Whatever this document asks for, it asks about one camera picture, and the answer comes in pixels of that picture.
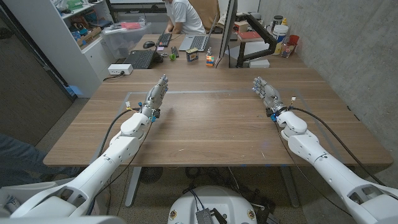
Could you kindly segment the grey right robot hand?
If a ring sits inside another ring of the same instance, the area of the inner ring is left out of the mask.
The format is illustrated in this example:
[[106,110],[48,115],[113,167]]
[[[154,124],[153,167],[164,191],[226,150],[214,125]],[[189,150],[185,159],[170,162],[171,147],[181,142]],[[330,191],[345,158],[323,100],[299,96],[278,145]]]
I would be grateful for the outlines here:
[[279,92],[263,78],[256,77],[253,81],[252,90],[259,95],[266,106],[267,117],[278,117],[281,113],[287,111],[287,107],[281,100]]

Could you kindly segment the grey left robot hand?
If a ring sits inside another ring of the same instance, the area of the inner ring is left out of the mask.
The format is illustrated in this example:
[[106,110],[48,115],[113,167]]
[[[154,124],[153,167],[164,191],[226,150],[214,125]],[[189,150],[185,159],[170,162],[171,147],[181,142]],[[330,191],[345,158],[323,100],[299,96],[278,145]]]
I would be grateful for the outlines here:
[[168,77],[163,74],[157,84],[148,91],[145,101],[141,106],[141,113],[148,118],[160,117],[160,106],[168,90]]

